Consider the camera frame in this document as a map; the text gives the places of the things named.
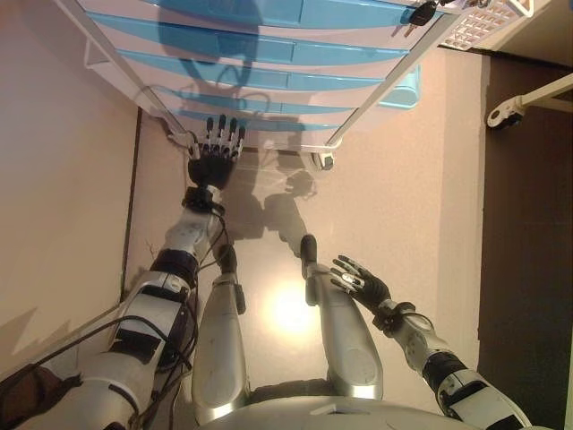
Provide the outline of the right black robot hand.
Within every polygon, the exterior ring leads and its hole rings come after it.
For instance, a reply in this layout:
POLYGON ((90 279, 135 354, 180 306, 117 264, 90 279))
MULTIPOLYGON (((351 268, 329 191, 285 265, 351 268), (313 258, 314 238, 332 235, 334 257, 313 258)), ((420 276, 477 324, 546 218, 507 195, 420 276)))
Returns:
POLYGON ((330 282, 371 313, 375 314, 385 300, 391 299, 387 285, 359 262, 340 254, 332 263, 330 282))

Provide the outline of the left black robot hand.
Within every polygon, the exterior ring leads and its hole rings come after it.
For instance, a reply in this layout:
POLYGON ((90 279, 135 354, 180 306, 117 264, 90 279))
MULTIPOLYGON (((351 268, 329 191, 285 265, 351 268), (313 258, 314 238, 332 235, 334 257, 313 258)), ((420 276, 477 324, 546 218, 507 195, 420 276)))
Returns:
POLYGON ((189 149, 187 168, 191 180, 197 186, 225 188, 242 155, 245 135, 246 129, 236 117, 208 117, 203 136, 195 139, 189 149))

